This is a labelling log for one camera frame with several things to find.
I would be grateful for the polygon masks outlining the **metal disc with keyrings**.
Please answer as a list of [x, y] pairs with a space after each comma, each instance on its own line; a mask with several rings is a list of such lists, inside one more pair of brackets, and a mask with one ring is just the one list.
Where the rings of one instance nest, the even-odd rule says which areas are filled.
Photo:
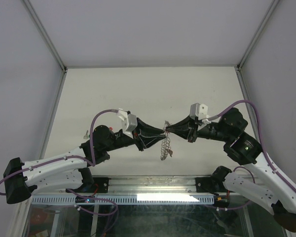
[[169, 127], [171, 124], [169, 121], [165, 121], [164, 123], [164, 127], [163, 127], [163, 134], [166, 136], [166, 138], [164, 140], [162, 140], [161, 142], [161, 149], [160, 149], [160, 160], [164, 161], [167, 157], [170, 157], [168, 155], [168, 150], [171, 149], [170, 143], [170, 137], [169, 137], [169, 133], [166, 131], [167, 127]]

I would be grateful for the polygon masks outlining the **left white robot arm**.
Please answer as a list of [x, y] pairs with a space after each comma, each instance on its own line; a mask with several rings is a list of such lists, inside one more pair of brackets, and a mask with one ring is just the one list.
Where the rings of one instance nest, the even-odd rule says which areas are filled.
[[13, 158], [3, 173], [6, 202], [16, 204], [31, 195], [59, 189], [90, 191], [94, 181], [89, 168], [109, 160], [110, 151], [135, 145], [142, 152], [165, 137], [163, 130], [138, 118], [131, 132], [113, 132], [99, 125], [89, 140], [62, 156], [26, 162]]

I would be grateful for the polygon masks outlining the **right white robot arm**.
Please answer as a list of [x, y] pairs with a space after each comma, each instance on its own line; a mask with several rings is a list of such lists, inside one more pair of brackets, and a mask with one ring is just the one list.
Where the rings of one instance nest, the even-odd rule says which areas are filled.
[[247, 125], [237, 108], [210, 117], [207, 106], [196, 103], [187, 118], [166, 127], [166, 131], [190, 143], [197, 138], [224, 142], [227, 156], [252, 172], [264, 185], [248, 182], [220, 166], [212, 174], [211, 187], [216, 191], [226, 188], [244, 196], [268, 211], [280, 226], [296, 233], [296, 184], [267, 157], [262, 145], [245, 132]]

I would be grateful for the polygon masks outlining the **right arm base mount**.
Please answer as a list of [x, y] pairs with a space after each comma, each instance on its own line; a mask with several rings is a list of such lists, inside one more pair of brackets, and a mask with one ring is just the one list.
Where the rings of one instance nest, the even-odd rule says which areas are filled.
[[195, 187], [197, 193], [211, 193], [217, 195], [225, 191], [225, 189], [211, 177], [196, 177]]

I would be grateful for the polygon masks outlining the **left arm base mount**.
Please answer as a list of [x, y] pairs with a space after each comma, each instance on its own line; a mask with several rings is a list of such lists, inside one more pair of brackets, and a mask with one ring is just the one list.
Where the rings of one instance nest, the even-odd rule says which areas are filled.
[[94, 183], [86, 191], [91, 194], [106, 194], [109, 191], [109, 177], [93, 177]]

